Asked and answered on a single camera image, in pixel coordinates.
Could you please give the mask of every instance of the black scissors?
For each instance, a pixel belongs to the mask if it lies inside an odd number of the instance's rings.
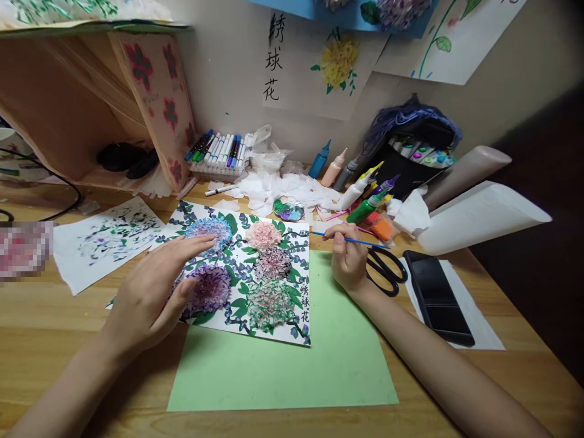
[[[377,253],[389,257],[399,268],[401,272],[401,277],[395,275],[394,272],[391,269],[389,269],[388,266],[384,263],[381,257],[377,255]],[[365,270],[367,278],[371,280],[375,284],[375,286],[377,286],[379,290],[388,297],[396,296],[400,291],[398,283],[405,283],[408,280],[408,272],[406,271],[402,263],[396,256],[394,256],[391,252],[385,249],[377,248],[375,246],[369,248],[369,253],[367,255],[367,264],[371,266],[375,271],[377,271],[383,278],[385,278],[389,282],[389,284],[391,284],[392,287],[391,291],[382,288],[381,286],[379,286],[379,284],[375,283],[375,280],[371,278],[369,272]]]

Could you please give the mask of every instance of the paintbrush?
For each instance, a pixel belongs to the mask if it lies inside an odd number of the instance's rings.
[[[311,233],[312,233],[312,234],[316,234],[316,235],[321,235],[321,236],[324,236],[324,233],[319,233],[319,232],[316,232],[316,231],[311,231]],[[347,242],[353,242],[353,243],[361,243],[362,245],[376,246],[376,247],[378,247],[378,248],[391,249],[391,248],[390,248],[390,247],[388,247],[388,246],[384,246],[384,245],[378,245],[378,244],[376,244],[376,243],[369,243],[369,242],[364,242],[364,241],[362,241],[362,240],[355,240],[355,239],[351,239],[351,238],[348,238],[348,237],[345,237],[345,241],[347,241]]]

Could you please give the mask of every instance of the marker set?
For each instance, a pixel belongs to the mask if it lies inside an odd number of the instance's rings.
[[[247,134],[245,138],[233,134],[222,136],[210,130],[189,151],[185,161],[192,161],[190,169],[200,176],[220,176],[222,181],[230,179],[226,176],[238,177],[246,167],[253,137],[253,134]]]
[[[413,142],[407,137],[394,136],[389,141],[389,144],[402,157],[427,167],[444,169],[456,162],[456,158],[450,156],[448,151],[435,149],[428,143]]]

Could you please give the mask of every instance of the wall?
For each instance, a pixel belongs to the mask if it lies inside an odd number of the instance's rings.
[[[334,154],[349,147],[355,155],[377,111],[402,103],[412,92],[463,129],[460,156],[491,144],[584,77],[575,14],[564,2],[527,0],[465,86],[373,73],[350,120],[306,116],[262,106],[267,8],[245,0],[164,4],[175,20],[195,27],[179,42],[197,127],[247,133],[271,123],[276,144],[304,162],[329,138]]]

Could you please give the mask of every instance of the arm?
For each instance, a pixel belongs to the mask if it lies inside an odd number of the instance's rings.
[[[347,224],[323,237],[333,237],[335,279],[458,427],[473,437],[550,436],[503,388],[367,280],[367,249],[345,242],[345,235],[360,239]]]
[[[6,436],[80,436],[116,377],[175,327],[196,282],[182,281],[168,299],[172,284],[214,238],[179,237],[142,259],[124,278],[103,329]]]

